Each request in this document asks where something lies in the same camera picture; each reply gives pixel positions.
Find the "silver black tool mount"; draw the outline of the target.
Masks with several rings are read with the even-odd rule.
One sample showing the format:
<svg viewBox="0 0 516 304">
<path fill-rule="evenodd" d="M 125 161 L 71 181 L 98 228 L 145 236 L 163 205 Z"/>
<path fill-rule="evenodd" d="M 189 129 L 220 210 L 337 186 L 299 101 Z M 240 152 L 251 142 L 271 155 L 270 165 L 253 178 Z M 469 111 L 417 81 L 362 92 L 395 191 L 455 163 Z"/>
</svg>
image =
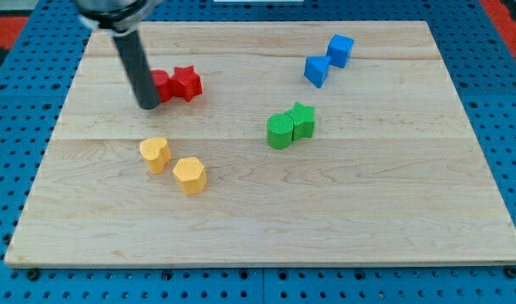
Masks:
<svg viewBox="0 0 516 304">
<path fill-rule="evenodd" d="M 79 19 L 92 30 L 135 30 L 162 0 L 73 0 Z"/>
</svg>

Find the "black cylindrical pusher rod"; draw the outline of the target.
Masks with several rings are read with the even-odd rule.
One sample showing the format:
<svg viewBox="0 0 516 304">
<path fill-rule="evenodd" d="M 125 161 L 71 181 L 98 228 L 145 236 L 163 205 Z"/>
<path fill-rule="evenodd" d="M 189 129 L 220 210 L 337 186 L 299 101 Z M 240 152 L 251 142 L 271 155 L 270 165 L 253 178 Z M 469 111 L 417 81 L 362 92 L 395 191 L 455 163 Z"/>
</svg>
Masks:
<svg viewBox="0 0 516 304">
<path fill-rule="evenodd" d="M 143 110 L 155 109 L 160 104 L 160 97 L 139 32 L 135 30 L 126 35 L 114 36 L 113 41 L 138 106 Z"/>
</svg>

